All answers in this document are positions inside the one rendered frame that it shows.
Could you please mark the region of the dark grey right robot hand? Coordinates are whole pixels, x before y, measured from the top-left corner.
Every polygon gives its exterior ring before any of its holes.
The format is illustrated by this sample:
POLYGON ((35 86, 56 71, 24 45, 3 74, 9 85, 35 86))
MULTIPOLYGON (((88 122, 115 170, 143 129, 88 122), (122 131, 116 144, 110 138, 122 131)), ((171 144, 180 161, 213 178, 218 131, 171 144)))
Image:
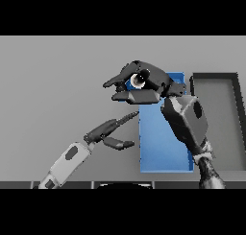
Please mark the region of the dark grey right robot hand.
POLYGON ((157 66, 134 60, 122 67, 120 73, 103 84, 115 86, 113 101, 125 101, 130 105, 157 104, 162 98, 182 97, 186 85, 175 82, 157 66))

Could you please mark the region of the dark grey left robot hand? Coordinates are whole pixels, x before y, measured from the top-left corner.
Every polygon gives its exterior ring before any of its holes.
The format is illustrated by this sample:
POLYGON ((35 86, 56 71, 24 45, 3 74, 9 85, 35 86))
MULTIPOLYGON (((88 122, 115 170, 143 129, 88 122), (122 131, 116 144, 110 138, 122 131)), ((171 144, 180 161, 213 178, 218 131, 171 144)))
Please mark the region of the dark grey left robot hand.
POLYGON ((110 134, 113 133, 116 129, 133 119, 138 115, 138 111, 132 112, 128 115, 125 115, 121 119, 110 119, 98 126, 97 128, 91 130, 84 136, 84 140, 90 145, 91 143, 103 142, 105 146, 113 148, 115 150, 121 151, 132 147, 134 141, 121 141, 110 137, 110 134))

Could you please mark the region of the blue bin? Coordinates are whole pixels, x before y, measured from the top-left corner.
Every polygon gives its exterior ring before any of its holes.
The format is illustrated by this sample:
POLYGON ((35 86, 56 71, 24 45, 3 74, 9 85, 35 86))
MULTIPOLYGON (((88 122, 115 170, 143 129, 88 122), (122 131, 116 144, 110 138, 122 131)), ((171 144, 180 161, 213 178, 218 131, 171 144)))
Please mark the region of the blue bin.
POLYGON ((180 142, 157 104, 138 107, 138 135, 140 171, 143 174, 192 173, 194 163, 191 153, 180 142))

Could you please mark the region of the dark grey bin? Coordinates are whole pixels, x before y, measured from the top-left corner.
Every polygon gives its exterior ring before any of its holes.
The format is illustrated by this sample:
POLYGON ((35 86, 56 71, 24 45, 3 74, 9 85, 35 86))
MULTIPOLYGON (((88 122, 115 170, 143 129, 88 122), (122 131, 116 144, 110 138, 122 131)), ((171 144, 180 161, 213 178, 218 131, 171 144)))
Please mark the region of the dark grey bin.
POLYGON ((193 73, 190 92, 207 117, 217 171, 246 172, 246 114, 237 73, 193 73))

